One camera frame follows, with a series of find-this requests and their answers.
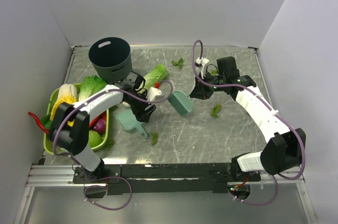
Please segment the teal dustpan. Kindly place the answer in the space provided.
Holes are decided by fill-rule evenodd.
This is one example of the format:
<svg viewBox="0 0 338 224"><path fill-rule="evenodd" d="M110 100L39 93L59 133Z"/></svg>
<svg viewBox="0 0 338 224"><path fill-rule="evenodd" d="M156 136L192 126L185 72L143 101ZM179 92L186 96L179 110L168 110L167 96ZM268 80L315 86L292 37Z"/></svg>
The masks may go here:
<svg viewBox="0 0 338 224"><path fill-rule="evenodd" d="M126 132L138 131L142 138L147 138L148 134L143 128L145 122L139 122L131 109L126 109L114 115L116 121Z"/></svg>

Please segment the teal hand brush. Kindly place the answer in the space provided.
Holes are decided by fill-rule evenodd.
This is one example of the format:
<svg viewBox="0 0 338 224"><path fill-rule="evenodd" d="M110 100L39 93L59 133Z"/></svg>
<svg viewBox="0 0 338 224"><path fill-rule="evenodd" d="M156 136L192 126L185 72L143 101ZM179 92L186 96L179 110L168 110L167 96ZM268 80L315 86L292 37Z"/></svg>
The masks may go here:
<svg viewBox="0 0 338 224"><path fill-rule="evenodd" d="M193 110L193 101L183 91L176 90L168 97L167 101L181 116L186 116Z"/></svg>

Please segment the long green napa cabbage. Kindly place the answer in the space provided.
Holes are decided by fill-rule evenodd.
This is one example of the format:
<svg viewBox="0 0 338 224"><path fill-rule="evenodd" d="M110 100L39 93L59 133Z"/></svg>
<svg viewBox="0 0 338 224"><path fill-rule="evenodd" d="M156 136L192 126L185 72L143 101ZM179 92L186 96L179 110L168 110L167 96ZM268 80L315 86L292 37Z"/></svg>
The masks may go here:
<svg viewBox="0 0 338 224"><path fill-rule="evenodd" d="M161 81L165 80L167 76L168 71L163 64L158 64L145 76L142 76L135 71L130 72L128 76L123 80L123 90L127 91L138 99L135 99L131 96L126 96L125 102L128 103L130 106L135 107L135 102L141 103L139 99L147 100L148 89L150 87L153 87L156 82L161 84Z"/></svg>

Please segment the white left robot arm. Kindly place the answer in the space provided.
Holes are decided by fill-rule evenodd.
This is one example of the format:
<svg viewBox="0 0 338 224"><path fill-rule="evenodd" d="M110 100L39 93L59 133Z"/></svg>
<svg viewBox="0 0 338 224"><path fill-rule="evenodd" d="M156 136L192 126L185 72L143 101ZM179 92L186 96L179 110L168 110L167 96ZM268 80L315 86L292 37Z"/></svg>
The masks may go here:
<svg viewBox="0 0 338 224"><path fill-rule="evenodd" d="M83 101L59 104L48 132L54 155L58 154L57 147L64 149L64 155L81 165L91 182L100 182L105 175L105 164L89 146L90 123L104 111L124 101L130 104L139 122L148 122L156 106L147 100L146 93L138 93L144 82L141 75L131 72L125 79L107 84Z"/></svg>

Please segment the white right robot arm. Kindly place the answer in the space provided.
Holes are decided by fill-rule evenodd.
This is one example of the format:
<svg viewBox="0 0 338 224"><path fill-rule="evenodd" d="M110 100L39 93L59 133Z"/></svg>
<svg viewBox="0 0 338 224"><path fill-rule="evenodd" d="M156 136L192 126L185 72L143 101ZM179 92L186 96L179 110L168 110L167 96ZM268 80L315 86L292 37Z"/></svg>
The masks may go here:
<svg viewBox="0 0 338 224"><path fill-rule="evenodd" d="M262 132L266 145L260 152L244 153L232 158L231 175L237 181L244 180L249 172L265 171L281 177L284 171L300 167L295 180L305 169L305 132L285 122L279 112L267 103L253 79L241 76L233 57L217 59L218 74L207 72L209 60L201 57L192 59L195 71L195 87L191 98L207 100L216 91L225 92L251 117Z"/></svg>

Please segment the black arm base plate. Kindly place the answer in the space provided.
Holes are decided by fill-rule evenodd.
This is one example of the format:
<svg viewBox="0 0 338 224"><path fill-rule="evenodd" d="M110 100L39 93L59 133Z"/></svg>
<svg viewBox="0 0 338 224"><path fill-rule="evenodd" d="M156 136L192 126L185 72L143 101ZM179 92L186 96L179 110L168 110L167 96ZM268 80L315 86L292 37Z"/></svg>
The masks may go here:
<svg viewBox="0 0 338 224"><path fill-rule="evenodd" d="M103 185L108 195L125 193L200 192L227 193L228 186L261 181L260 174L242 172L231 163L181 163L181 164L106 164L101 177L86 177L76 168L73 183Z"/></svg>

